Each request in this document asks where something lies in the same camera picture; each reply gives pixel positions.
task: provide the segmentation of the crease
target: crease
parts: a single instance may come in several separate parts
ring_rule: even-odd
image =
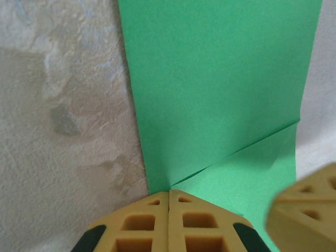
[[[183,179],[177,181],[175,184],[171,185],[171,187],[174,186],[174,185],[178,185],[178,184],[180,184],[180,183],[182,183],[182,182],[184,182],[184,181],[186,181],[186,180],[191,179],[192,177],[194,177],[194,176],[200,174],[202,171],[208,169],[208,168],[209,168],[210,166],[212,166],[212,165],[213,165],[213,164],[208,165],[206,168],[202,168],[202,169],[198,170],[197,172],[194,172],[193,174],[188,175],[187,177],[185,177],[185,178],[183,178]]]
[[[274,133],[272,133],[272,134],[270,134],[270,135],[268,135],[268,136],[266,136],[266,137],[264,137],[264,138],[262,138],[262,139],[260,139],[260,140],[258,140],[258,141],[256,141],[256,142],[254,142],[254,143],[252,143],[252,144],[250,144],[250,145],[248,145],[248,146],[246,146],[246,147],[243,147],[243,148],[241,148],[241,149],[238,150],[238,151],[233,152],[232,154],[228,155],[228,156],[225,157],[225,158],[228,158],[229,156],[232,156],[232,155],[238,153],[239,151],[242,151],[242,150],[244,150],[244,149],[247,149],[247,148],[251,147],[252,145],[254,145],[254,144],[256,144],[256,143],[259,143],[259,142],[261,142],[261,141],[263,141],[263,140],[265,140],[265,139],[271,137],[272,135],[275,135],[275,134],[279,133],[280,131],[283,131],[283,130],[285,130],[285,129],[287,129],[287,128],[289,128],[289,127],[291,127],[291,126],[297,124],[299,121],[300,121],[300,120],[298,120],[298,121],[296,121],[296,122],[294,122],[294,123],[291,123],[290,125],[285,126],[285,127],[283,127],[282,129],[280,129],[280,130],[278,130],[278,131],[276,131],[276,132],[274,132]]]
[[[247,148],[251,147],[252,145],[254,145],[254,144],[256,144],[256,143],[259,143],[259,142],[265,140],[265,139],[268,138],[268,137],[271,137],[272,135],[275,135],[275,134],[279,133],[279,132],[282,131],[282,130],[285,130],[285,129],[287,129],[287,128],[289,128],[289,127],[291,127],[291,126],[297,124],[299,121],[300,121],[300,120],[298,120],[298,121],[296,121],[296,122],[294,122],[294,123],[291,123],[291,124],[289,124],[289,125],[283,127],[282,129],[280,129],[280,130],[278,130],[278,131],[276,131],[276,132],[274,132],[274,133],[272,133],[272,134],[270,134],[270,135],[268,135],[268,136],[262,138],[261,140],[258,140],[258,141],[254,142],[254,143],[252,143],[252,144],[250,144],[250,145],[248,145],[248,146],[246,146],[246,147],[243,147],[243,148],[241,148],[241,149],[238,150],[238,151],[235,151],[234,153],[232,153],[232,154],[226,156],[226,157],[224,158],[224,160],[227,159],[228,157],[230,157],[230,156],[232,156],[232,155],[234,155],[234,154],[236,154],[236,153],[238,153],[238,152],[244,150],[244,149],[247,149]],[[289,141],[289,138],[287,138],[286,141],[284,142],[284,144],[280,147],[279,153],[278,153],[278,155],[276,156],[275,160],[273,161],[273,163],[272,163],[272,165],[271,165],[270,167],[272,167],[272,166],[274,165],[274,163],[276,162],[276,160],[277,160],[278,157],[279,157],[279,154],[280,154],[281,150],[284,148],[285,144],[286,144],[288,141]],[[185,178],[183,178],[183,179],[177,181],[175,184],[171,185],[170,188],[171,188],[172,186],[178,185],[178,184],[180,184],[180,183],[182,183],[182,182],[184,182],[184,181],[186,181],[186,180],[191,179],[192,177],[194,177],[194,176],[200,174],[201,172],[205,171],[206,169],[208,169],[209,167],[211,167],[211,166],[213,166],[213,165],[214,165],[214,163],[211,164],[211,165],[208,165],[208,166],[205,167],[205,168],[202,168],[202,169],[198,170],[197,172],[192,173],[191,175],[188,175],[187,177],[185,177]]]
[[[284,143],[282,144],[281,148],[279,148],[279,152],[276,156],[276,158],[274,159],[272,165],[270,166],[270,169],[272,169],[272,167],[274,166],[274,164],[277,162],[277,160],[279,159],[279,157],[281,156],[282,152],[284,151],[284,149],[286,148],[287,144],[289,143],[290,139],[291,139],[291,135],[289,135],[287,137],[287,139],[284,141]]]

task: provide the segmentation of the triangular hole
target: triangular hole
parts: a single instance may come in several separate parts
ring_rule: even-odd
[[[160,200],[158,199],[148,203],[148,205],[159,205],[159,204],[160,204]]]
[[[302,193],[312,193],[313,192],[313,187],[311,185],[307,185],[303,189],[300,190]]]
[[[304,210],[304,211],[302,211],[302,213],[307,215],[310,218],[316,219],[317,221],[321,220],[320,214],[315,210]]]
[[[178,202],[184,202],[184,203],[189,203],[189,202],[191,202],[190,199],[187,199],[187,198],[185,198],[185,197],[179,197],[178,200],[179,200]]]

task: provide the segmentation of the white surface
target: white surface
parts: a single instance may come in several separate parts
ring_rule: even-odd
[[[298,179],[336,162],[336,1],[322,5],[297,131]]]

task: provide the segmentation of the textured wallpaper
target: textured wallpaper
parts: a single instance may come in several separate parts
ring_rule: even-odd
[[[117,1],[0,3],[1,251],[70,251],[148,193]]]

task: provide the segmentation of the stain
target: stain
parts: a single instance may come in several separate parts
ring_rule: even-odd
[[[130,161],[123,154],[118,155],[113,161],[108,160],[99,164],[86,166],[82,171],[85,171],[87,168],[95,170],[94,172],[92,171],[90,176],[97,176],[99,173],[102,177],[109,178],[105,181],[101,180],[99,182],[100,185],[106,183],[105,190],[111,190],[122,196],[129,196],[128,194],[131,190],[137,188],[145,178],[143,168]]]
[[[42,97],[44,100],[59,96],[71,79],[70,64],[67,57],[63,55],[58,47],[58,43],[52,43],[51,50],[46,53],[45,71],[47,81],[42,87]]]
[[[52,108],[50,110],[50,117],[54,124],[54,131],[57,134],[71,137],[81,133],[76,123],[76,118],[64,104]]]
[[[19,17],[23,19],[23,21],[26,22],[26,24],[30,24],[30,20],[22,7],[22,2],[20,0],[15,0],[14,3],[15,3],[14,9],[16,13],[19,15]]]

